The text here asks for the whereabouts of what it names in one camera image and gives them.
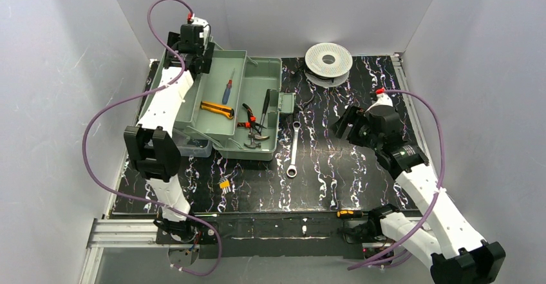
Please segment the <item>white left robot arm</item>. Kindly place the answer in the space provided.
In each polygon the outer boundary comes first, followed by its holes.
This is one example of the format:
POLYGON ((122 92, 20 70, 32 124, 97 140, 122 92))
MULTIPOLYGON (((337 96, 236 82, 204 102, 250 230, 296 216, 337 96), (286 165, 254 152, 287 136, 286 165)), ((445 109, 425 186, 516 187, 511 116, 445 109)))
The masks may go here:
POLYGON ((165 51, 167 67, 160 72, 158 91, 137 123, 124 132, 131 164, 153 189, 168 222, 186 221, 191 208, 178 181, 181 154, 173 129, 185 96, 212 51, 206 26, 203 22, 181 26, 179 39, 165 51))

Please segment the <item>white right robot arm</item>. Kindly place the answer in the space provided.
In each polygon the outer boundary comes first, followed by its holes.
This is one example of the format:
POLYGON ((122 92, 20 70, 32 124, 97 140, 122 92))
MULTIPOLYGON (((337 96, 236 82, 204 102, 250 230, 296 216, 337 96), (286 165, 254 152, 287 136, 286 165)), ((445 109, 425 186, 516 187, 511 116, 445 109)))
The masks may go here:
POLYGON ((342 137, 351 126, 349 143, 374 151, 377 161, 406 191, 426 221, 415 227, 398 207, 387 204, 368 211, 367 219, 357 211, 338 211, 345 220, 339 232, 348 243, 384 236, 402 246, 429 270, 435 283, 492 283, 506 257, 498 243, 489 243, 463 217, 438 180, 425 152, 402 135, 396 109, 379 104, 368 109, 349 107, 332 126, 342 137))

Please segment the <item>orange utility knife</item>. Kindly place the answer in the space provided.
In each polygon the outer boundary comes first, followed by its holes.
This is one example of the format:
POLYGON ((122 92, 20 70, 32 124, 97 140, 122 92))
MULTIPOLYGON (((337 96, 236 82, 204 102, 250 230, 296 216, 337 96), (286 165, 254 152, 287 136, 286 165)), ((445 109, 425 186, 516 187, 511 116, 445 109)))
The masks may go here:
POLYGON ((201 101, 200 108, 213 112, 213 113, 223 115, 224 117, 227 117, 229 120, 232 120, 235 116, 235 110, 223 104, 201 101))

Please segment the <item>small black claw hammer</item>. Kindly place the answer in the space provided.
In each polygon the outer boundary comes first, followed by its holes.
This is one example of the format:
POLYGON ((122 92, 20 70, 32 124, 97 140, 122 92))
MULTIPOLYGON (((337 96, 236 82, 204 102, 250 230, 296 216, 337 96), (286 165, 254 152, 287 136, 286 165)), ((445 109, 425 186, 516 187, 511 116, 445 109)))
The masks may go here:
POLYGON ((243 145, 249 149, 256 149, 261 146, 261 143, 256 140, 256 135, 253 133, 253 130, 250 130, 248 135, 250 142, 244 143, 243 145))

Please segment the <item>red handled pliers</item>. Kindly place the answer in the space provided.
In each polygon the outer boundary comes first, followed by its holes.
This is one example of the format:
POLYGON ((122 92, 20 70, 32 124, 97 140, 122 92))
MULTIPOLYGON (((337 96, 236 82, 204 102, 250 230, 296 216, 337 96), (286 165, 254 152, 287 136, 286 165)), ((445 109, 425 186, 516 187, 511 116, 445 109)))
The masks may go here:
POLYGON ((256 117, 254 116, 249 105, 247 105, 246 103, 243 103, 242 106, 245 108, 245 111, 247 112, 248 121, 237 122, 237 127, 253 129, 253 130, 256 130, 259 134, 261 134, 263 126, 259 122, 256 122, 256 117))

